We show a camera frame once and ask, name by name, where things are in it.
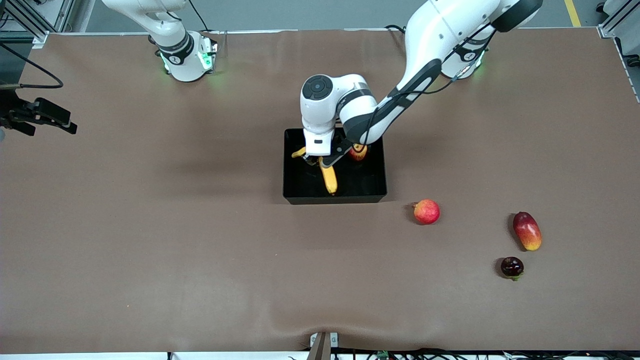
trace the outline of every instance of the yellow banana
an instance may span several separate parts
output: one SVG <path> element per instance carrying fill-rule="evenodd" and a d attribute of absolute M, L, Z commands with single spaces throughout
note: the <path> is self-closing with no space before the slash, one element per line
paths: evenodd
<path fill-rule="evenodd" d="M 304 154 L 307 153 L 307 147 L 303 146 L 302 149 L 294 152 L 293 154 L 291 154 L 292 158 L 299 158 L 300 156 L 303 156 Z"/>
<path fill-rule="evenodd" d="M 320 167 L 320 171 L 322 171 L 326 191 L 331 195 L 335 195 L 338 191 L 338 180 L 335 178 L 335 171 L 333 170 L 333 167 L 322 167 L 322 156 L 318 159 L 318 166 Z"/>

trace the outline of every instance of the apple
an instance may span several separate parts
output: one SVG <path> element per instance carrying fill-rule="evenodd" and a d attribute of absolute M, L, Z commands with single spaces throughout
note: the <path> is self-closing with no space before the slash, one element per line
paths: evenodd
<path fill-rule="evenodd" d="M 420 224 L 431 225 L 440 218 L 440 206 L 433 200 L 424 199 L 413 206 L 413 215 Z"/>
<path fill-rule="evenodd" d="M 360 145 L 359 143 L 353 144 L 353 146 L 349 149 L 349 157 L 354 159 L 355 161 L 362 161 L 364 157 L 367 155 L 367 146 Z"/>

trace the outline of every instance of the black cable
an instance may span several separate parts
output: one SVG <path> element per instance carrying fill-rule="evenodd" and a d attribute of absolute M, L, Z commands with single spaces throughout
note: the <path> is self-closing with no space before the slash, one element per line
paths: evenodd
<path fill-rule="evenodd" d="M 440 358 L 442 360 L 450 360 L 447 356 L 451 356 L 456 360 L 467 360 L 465 357 L 460 356 L 458 354 L 455 354 L 453 352 L 447 351 L 447 350 L 442 350 L 441 348 L 422 348 L 418 351 L 421 351 L 424 355 L 433 355 L 433 357 L 430 357 L 429 360 L 434 360 L 436 358 Z"/>
<path fill-rule="evenodd" d="M 516 356 L 516 357 L 513 357 L 513 360 L 565 360 L 567 357 L 575 356 L 579 353 L 580 353 L 579 351 L 574 351 L 566 355 L 556 356 L 556 355 L 547 354 L 547 353 L 542 353 L 542 355 L 537 355 L 537 354 L 532 355 L 532 354 L 526 354 L 520 351 L 514 351 L 511 353 L 511 355 Z M 607 357 L 609 360 L 613 360 L 611 359 L 611 357 L 607 356 L 606 354 L 604 354 L 604 356 Z"/>
<path fill-rule="evenodd" d="M 4 47 L 5 50 L 7 50 L 8 52 L 16 55 L 17 57 L 19 57 L 20 59 L 22 59 L 23 61 L 28 62 L 29 64 L 31 64 L 32 66 L 36 67 L 38 70 L 44 72 L 45 74 L 49 75 L 53 80 L 55 80 L 58 84 L 57 85 L 32 85 L 32 84 L 19 84 L 21 88 L 34 88 L 34 89 L 58 89 L 61 88 L 62 86 L 64 86 L 64 84 L 62 83 L 62 80 L 60 80 L 60 78 L 58 78 L 57 76 L 55 76 L 54 74 L 51 74 L 47 69 L 41 67 L 40 65 L 36 64 L 35 62 L 25 58 L 24 56 L 20 55 L 17 51 L 13 50 L 12 48 L 8 47 L 7 45 L 4 45 L 3 43 L 0 42 L 0 46 Z"/>
<path fill-rule="evenodd" d="M 600 355 L 602 357 L 606 357 L 609 360 L 614 360 L 613 356 L 610 356 L 609 354 L 607 354 L 606 352 L 602 352 L 602 351 L 589 351 L 590 354 L 595 354 L 595 355 Z"/>
<path fill-rule="evenodd" d="M 211 31 L 211 29 L 209 29 L 209 27 L 207 26 L 207 23 L 204 22 L 202 16 L 200 16 L 200 12 L 198 12 L 198 9 L 196 9 L 196 6 L 193 4 L 193 1 L 189 0 L 189 4 L 191 4 L 193 11 L 196 13 L 196 15 L 198 15 L 198 17 L 200 18 L 200 21 L 202 21 L 202 26 L 204 26 L 204 30 L 202 31 Z"/>
<path fill-rule="evenodd" d="M 0 25 L 0 29 L 2 29 L 6 25 L 6 22 L 9 21 L 9 14 L 6 14 L 5 18 L 0 19 L 0 21 L 2 20 L 4 20 L 4 22 L 2 23 L 2 25 Z"/>
<path fill-rule="evenodd" d="M 179 18 L 179 17 L 177 17 L 177 16 L 173 16 L 170 12 L 166 12 L 166 14 L 167 14 L 167 15 L 169 15 L 169 17 L 171 17 L 171 18 L 173 18 L 173 19 L 176 19 L 176 20 L 178 20 L 178 21 L 182 21 L 182 19 L 180 19 L 180 18 Z"/>
<path fill-rule="evenodd" d="M 469 42 L 469 41 L 470 41 L 474 36 L 476 36 L 476 35 L 480 34 L 480 32 L 481 32 L 482 30 L 486 29 L 486 27 L 487 27 L 487 26 L 489 26 L 489 25 L 490 25 L 490 24 L 486 24 L 486 25 L 484 25 L 482 28 L 479 28 L 478 30 L 476 30 L 476 32 L 475 32 L 475 33 L 473 33 L 473 34 L 471 34 L 471 36 L 467 37 L 467 38 L 465 39 L 465 41 L 463 41 L 461 44 L 458 44 L 456 47 L 454 47 L 454 48 L 453 48 L 453 50 L 452 50 L 452 51 L 447 55 L 447 57 L 445 57 L 445 58 L 444 58 L 443 63 L 444 63 L 445 61 L 447 61 L 447 60 L 448 60 L 448 59 L 449 59 L 453 54 L 455 54 L 455 53 L 456 53 L 456 51 L 457 51 L 458 49 L 460 49 L 460 48 L 461 48 L 461 47 L 463 47 L 466 43 L 468 43 L 468 42 Z M 486 43 L 484 43 L 483 51 L 487 48 L 487 46 L 489 46 L 489 42 L 490 42 L 490 41 L 491 41 L 491 39 L 493 38 L 493 35 L 494 35 L 494 34 L 495 34 L 495 30 L 493 30 L 493 33 L 491 33 L 491 35 L 489 35 L 489 38 L 487 39 Z M 389 101 L 393 101 L 393 100 L 394 100 L 394 98 L 396 98 L 396 97 L 400 97 L 400 96 L 402 96 L 402 95 L 410 95 L 410 94 L 421 94 L 421 95 L 422 95 L 422 94 L 426 94 L 426 95 L 430 95 L 430 94 L 435 94 L 435 93 L 441 92 L 442 90 L 444 90 L 444 89 L 446 89 L 447 87 L 449 87 L 449 85 L 453 84 L 453 82 L 454 82 L 455 80 L 456 80 L 456 79 L 451 79 L 451 80 L 449 80 L 449 82 L 448 82 L 447 84 L 445 84 L 443 87 L 441 87 L 441 88 L 439 88 L 439 89 L 437 89 L 437 90 L 430 91 L 430 92 L 428 92 L 428 91 L 398 92 L 398 93 L 394 94 L 394 95 L 389 99 Z M 368 141 L 368 139 L 369 139 L 369 130 L 371 130 L 371 125 L 372 125 L 372 123 L 373 123 L 373 119 L 374 119 L 374 117 L 376 116 L 376 114 L 378 113 L 378 110 L 380 110 L 380 107 L 376 107 L 376 108 L 375 108 L 375 110 L 373 110 L 373 112 L 371 113 L 371 117 L 369 117 L 369 121 L 367 122 L 367 134 L 366 134 L 366 135 L 365 135 L 365 137 L 364 137 L 364 144 L 366 144 L 366 143 L 367 143 L 367 141 Z M 362 147 L 362 149 L 360 149 L 360 151 L 359 151 L 359 152 L 358 152 L 358 151 L 356 151 L 355 149 L 354 149 L 354 151 L 355 151 L 356 153 L 360 154 L 361 152 L 363 152 L 363 151 L 364 151 L 364 149 L 365 149 L 365 148 L 364 148 L 364 147 Z"/>
<path fill-rule="evenodd" d="M 396 29 L 396 30 L 398 30 L 398 31 L 400 31 L 401 33 L 404 34 L 404 32 L 406 31 L 406 26 L 401 28 L 398 25 L 391 24 L 391 25 L 385 26 L 385 29 L 389 29 L 389 30 Z"/>

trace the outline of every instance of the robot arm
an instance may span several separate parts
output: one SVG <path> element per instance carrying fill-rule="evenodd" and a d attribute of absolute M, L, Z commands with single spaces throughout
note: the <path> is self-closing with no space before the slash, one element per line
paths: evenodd
<path fill-rule="evenodd" d="M 316 75 L 305 82 L 300 109 L 307 154 L 324 156 L 322 166 L 328 167 L 354 143 L 375 142 L 434 82 L 458 44 L 489 24 L 501 32 L 521 26 L 541 4 L 542 0 L 428 0 L 406 27 L 404 76 L 380 103 L 360 75 Z M 346 139 L 332 144 L 337 119 Z"/>
<path fill-rule="evenodd" d="M 110 9 L 147 30 L 160 49 L 167 71 L 179 81 L 194 81 L 213 70 L 216 44 L 196 31 L 186 31 L 173 13 L 187 0 L 102 0 Z"/>

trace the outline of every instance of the gray floor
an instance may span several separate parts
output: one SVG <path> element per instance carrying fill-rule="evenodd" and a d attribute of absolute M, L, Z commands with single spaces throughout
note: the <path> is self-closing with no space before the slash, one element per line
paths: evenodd
<path fill-rule="evenodd" d="M 31 44 L 7 44 L 13 50 L 27 57 Z M 24 61 L 0 47 L 0 83 L 17 83 L 24 69 Z"/>

